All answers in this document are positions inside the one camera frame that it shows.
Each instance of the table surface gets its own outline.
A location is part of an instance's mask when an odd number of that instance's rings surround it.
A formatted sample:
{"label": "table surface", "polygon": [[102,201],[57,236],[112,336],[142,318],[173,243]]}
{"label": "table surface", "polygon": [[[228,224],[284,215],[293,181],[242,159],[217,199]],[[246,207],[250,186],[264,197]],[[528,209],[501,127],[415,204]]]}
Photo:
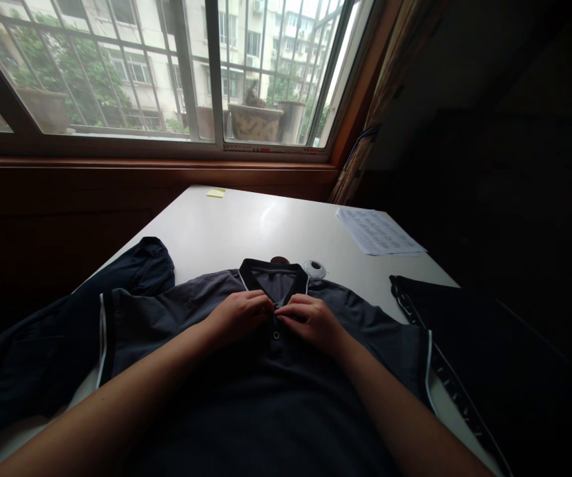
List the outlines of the table surface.
{"label": "table surface", "polygon": [[[390,291],[390,275],[457,286],[426,253],[418,257],[365,255],[336,217],[337,205],[231,189],[223,198],[207,197],[210,189],[191,186],[106,264],[149,236],[158,237],[167,246],[175,264],[176,284],[239,268],[245,258],[268,262],[283,256],[298,264],[315,260],[326,268],[326,280],[350,288],[401,323],[407,320]],[[82,383],[68,407],[93,391],[97,375],[98,368]],[[430,391],[441,421],[500,475],[434,373]],[[26,419],[2,433],[0,462],[48,423],[41,417]]]}

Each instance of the small round object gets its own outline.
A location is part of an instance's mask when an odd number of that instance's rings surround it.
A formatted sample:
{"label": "small round object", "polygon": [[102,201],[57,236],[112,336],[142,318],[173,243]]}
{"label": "small round object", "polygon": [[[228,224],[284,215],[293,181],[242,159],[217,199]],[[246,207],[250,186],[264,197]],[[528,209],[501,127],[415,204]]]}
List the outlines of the small round object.
{"label": "small round object", "polygon": [[304,262],[304,271],[311,278],[323,278],[326,276],[326,268],[316,260],[306,260]]}

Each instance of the flower pot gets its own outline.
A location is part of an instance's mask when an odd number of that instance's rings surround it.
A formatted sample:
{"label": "flower pot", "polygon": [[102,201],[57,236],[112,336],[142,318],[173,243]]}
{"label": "flower pot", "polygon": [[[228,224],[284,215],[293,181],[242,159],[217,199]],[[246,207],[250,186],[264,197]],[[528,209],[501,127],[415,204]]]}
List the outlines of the flower pot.
{"label": "flower pot", "polygon": [[283,111],[244,105],[229,105],[228,108],[231,111],[235,139],[277,142],[279,118],[284,114]]}
{"label": "flower pot", "polygon": [[297,144],[301,123],[306,112],[306,103],[299,101],[278,101],[277,106],[284,111],[279,120],[279,134],[277,140],[284,144]]}
{"label": "flower pot", "polygon": [[15,91],[43,133],[67,133],[70,126],[66,109],[68,95],[40,89],[15,88]]}
{"label": "flower pot", "polygon": [[198,116],[198,135],[202,139],[214,139],[213,108],[196,106],[195,111]]}

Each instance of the wooden wall panel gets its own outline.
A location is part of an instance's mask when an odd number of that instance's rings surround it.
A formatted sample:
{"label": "wooden wall panel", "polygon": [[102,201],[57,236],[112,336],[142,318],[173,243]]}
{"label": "wooden wall panel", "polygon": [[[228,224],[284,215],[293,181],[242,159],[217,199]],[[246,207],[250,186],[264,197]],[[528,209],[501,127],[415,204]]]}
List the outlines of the wooden wall panel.
{"label": "wooden wall panel", "polygon": [[325,201],[332,168],[0,168],[0,332],[72,292],[191,184]]}

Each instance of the yellow sticky note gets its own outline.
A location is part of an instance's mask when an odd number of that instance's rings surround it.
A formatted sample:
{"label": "yellow sticky note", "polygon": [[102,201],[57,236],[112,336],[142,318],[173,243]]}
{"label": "yellow sticky note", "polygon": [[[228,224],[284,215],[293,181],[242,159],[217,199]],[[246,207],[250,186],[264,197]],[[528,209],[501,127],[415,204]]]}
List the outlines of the yellow sticky note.
{"label": "yellow sticky note", "polygon": [[222,199],[225,192],[226,189],[211,189],[207,192],[207,197],[217,197],[218,199]]}

